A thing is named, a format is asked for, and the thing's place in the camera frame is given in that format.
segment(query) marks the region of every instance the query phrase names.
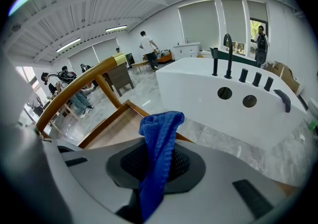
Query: window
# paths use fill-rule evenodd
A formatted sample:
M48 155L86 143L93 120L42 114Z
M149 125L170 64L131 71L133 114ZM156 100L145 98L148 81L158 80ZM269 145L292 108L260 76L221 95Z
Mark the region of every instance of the window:
M118 43L116 38L103 41L93 46L100 62L111 57L116 53Z
M260 21L255 18L250 19L250 52L249 52L249 57L255 58L255 53L256 53L256 42L254 40L256 34L258 33L258 27L262 25L264 27L264 33L267 34L267 22L265 21Z
M232 41L233 53L238 55L245 55L245 43ZM229 42L227 41L226 50L229 51Z
M219 47L219 19L213 0L202 1L179 8L184 39L200 42L200 51Z
M47 101L47 96L42 89L42 87L39 84L39 81L35 77L35 73L33 71L32 67L15 67L16 71L19 72L19 74L24 78L24 80L32 85L33 91L36 92L42 103L46 103Z
M84 65L95 66L98 64L98 59L95 55L93 47L85 48L78 53L69 57L69 61L74 69L75 74L81 75L83 72L81 71L80 65L83 63Z
M258 27L264 27L264 33L268 36L268 19L266 5L261 2L247 1L250 16L250 52L249 57L255 58L256 44L254 38L258 33Z
M245 56L246 27L242 0L221 0L224 11L226 33L233 42L233 53Z

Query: wooden frame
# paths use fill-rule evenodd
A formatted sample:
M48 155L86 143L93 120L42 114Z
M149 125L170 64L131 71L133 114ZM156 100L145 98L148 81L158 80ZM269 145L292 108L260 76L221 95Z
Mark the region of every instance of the wooden frame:
M121 116L127 109L132 109L138 113L141 117L149 116L149 114L136 106L130 100L125 101L110 117L101 121L90 134L88 134L84 140L80 143L80 148L86 148L100 133L102 133L108 126L110 126L119 116ZM187 139L183 135L177 133L176 139L184 140L193 143L191 140Z
M134 112L138 113L141 117L148 116L149 114L142 110L140 107L136 106L130 100L127 100L123 104L117 99L112 90L110 89L108 83L103 78L102 74L108 70L119 66L126 62L125 55L123 53L116 54L113 57L110 57L98 65L94 66L90 70L83 73L72 83L70 83L61 93L59 93L53 101L48 105L43 114L41 115L39 121L36 123L36 127L39 132L42 133L44 138L49 136L44 133L45 126L50 122L56 112L73 96L78 92L82 87L87 85L93 80L96 80L102 91L109 98L112 104L117 108L117 110L108 118L100 122L93 131L88 134L84 140L80 143L79 147L87 147L97 136L99 136L108 126L110 126L117 118L120 117L126 110L131 109ZM177 133L177 139L192 142L184 136Z

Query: towel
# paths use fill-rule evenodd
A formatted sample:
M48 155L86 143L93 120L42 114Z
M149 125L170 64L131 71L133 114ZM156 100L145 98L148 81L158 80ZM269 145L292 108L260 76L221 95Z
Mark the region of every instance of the towel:
M145 179L139 183L140 208L144 222L163 199L176 130L183 122L183 113L176 111L150 115L140 122L139 134L145 137L148 160Z

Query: wooden railing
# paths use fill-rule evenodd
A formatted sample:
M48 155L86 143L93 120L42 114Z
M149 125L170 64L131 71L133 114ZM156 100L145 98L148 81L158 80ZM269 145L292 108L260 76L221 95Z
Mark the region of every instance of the wooden railing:
M87 85L89 82L92 82L93 80L96 80L102 91L106 94L106 96L114 104L114 106L116 108L119 108L121 106L121 103L110 89L108 83L104 80L102 74L124 62L126 62L125 55L123 53L118 53L102 61L98 65L94 66L93 68L76 78L53 99L53 101L42 113L39 121L36 123L36 127L38 128L38 130L43 133L44 128L48 125L54 115L62 108L62 106L75 93L77 93L80 89L82 89L85 85Z

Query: white bathtub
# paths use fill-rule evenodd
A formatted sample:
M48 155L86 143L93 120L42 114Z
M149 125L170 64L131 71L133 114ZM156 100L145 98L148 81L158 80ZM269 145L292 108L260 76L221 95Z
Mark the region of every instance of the white bathtub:
M168 110L183 112L194 121L216 129L262 149L270 149L282 141L306 115L306 111L291 89L275 74L242 63L232 63L232 79L224 78L228 61L219 60L218 76L212 76L213 59L183 58L156 72L163 105ZM248 70L246 82L239 81L241 70ZM256 72L262 74L259 87L252 85ZM274 79L270 91L264 86ZM231 98L218 96L221 87L232 90ZM291 100L291 111L273 91L280 89ZM247 95L257 103L243 105Z

